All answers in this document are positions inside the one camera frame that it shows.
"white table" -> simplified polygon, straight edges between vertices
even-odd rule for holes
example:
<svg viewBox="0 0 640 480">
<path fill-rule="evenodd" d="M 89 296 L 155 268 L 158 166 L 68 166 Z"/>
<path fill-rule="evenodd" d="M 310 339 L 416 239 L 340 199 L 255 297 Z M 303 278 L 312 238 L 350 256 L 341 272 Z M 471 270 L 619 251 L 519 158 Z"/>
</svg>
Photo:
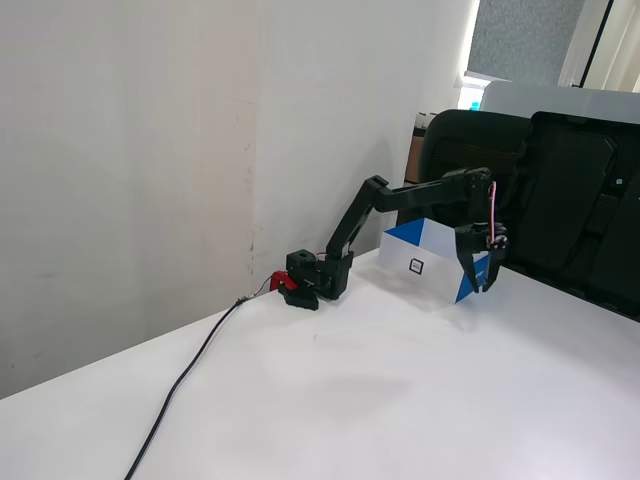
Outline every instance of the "white table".
<svg viewBox="0 0 640 480">
<path fill-rule="evenodd" d="M 507 270 L 456 306 L 395 282 L 368 255 L 318 312 L 243 305 L 135 478 L 639 478 L 640 325 Z M 0 478 L 122 478 L 217 318 L 0 401 Z"/>
</svg>

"red wire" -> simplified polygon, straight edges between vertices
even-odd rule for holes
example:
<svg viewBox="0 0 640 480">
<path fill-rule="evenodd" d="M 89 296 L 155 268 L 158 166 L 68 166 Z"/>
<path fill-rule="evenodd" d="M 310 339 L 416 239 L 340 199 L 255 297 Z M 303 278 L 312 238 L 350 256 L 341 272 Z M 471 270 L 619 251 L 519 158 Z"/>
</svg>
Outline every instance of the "red wire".
<svg viewBox="0 0 640 480">
<path fill-rule="evenodd" d="M 489 192 L 491 194 L 491 236 L 489 237 L 489 244 L 493 245 L 493 243 L 496 240 L 496 225 L 495 225 L 495 220 L 496 220 L 496 190 L 498 189 L 498 186 L 496 185 L 496 182 L 491 182 L 491 187 L 489 188 Z"/>
</svg>

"cardboard box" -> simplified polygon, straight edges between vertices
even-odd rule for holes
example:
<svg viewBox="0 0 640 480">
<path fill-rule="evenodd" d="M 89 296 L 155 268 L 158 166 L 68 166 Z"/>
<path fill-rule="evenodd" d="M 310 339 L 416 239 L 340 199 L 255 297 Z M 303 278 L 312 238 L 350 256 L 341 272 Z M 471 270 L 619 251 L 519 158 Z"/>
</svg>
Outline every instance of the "cardboard box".
<svg viewBox="0 0 640 480">
<path fill-rule="evenodd" d="M 474 256 L 478 285 L 484 285 L 488 254 Z M 382 234 L 378 261 L 382 267 L 447 303 L 473 292 L 456 255 L 455 230 L 423 218 Z"/>
</svg>

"black robotic arm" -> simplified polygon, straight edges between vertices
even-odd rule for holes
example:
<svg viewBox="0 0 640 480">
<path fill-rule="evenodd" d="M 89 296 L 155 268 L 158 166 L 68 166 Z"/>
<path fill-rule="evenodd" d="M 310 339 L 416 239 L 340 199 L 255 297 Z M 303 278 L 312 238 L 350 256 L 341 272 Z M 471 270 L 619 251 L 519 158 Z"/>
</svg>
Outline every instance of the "black robotic arm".
<svg viewBox="0 0 640 480">
<path fill-rule="evenodd" d="M 379 212 L 392 212 L 459 201 L 467 202 L 467 216 L 472 223 L 456 228 L 458 259 L 478 293 L 473 254 L 489 252 L 489 271 L 483 291 L 489 290 L 508 246 L 506 230 L 493 218 L 495 184 L 491 181 L 491 172 L 486 168 L 457 170 L 440 180 L 411 187 L 391 190 L 387 185 L 388 182 L 378 176 L 364 182 L 329 240 L 324 259 L 307 250 L 287 255 L 288 278 L 281 278 L 278 286 L 287 304 L 316 310 L 318 296 L 329 300 L 340 297 L 347 287 L 353 263 L 351 245 L 374 208 Z"/>
</svg>

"white wall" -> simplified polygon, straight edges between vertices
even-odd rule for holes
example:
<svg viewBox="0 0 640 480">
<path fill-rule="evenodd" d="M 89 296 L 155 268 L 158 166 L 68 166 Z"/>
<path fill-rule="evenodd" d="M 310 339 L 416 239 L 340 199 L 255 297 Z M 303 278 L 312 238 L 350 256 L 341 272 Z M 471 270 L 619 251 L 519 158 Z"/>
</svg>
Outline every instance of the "white wall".
<svg viewBox="0 0 640 480">
<path fill-rule="evenodd" d="M 609 0 L 585 0 L 571 37 L 558 86 L 580 85 L 608 3 Z"/>
<path fill-rule="evenodd" d="M 367 177 L 402 185 L 437 3 L 263 2 L 254 286 L 322 251 Z M 370 219 L 356 253 L 393 218 Z"/>
<path fill-rule="evenodd" d="M 0 5 L 0 397 L 248 292 L 256 2 Z"/>
<path fill-rule="evenodd" d="M 607 80 L 623 45 L 625 34 L 630 25 L 633 27 L 632 20 L 639 3 L 638 0 L 616 0 L 613 3 L 585 82 L 586 88 L 611 89 L 611 85 L 607 88 Z"/>
<path fill-rule="evenodd" d="M 479 0 L 431 1 L 423 19 L 427 75 L 420 112 L 440 113 L 456 108 L 461 74 L 467 70 Z"/>
</svg>

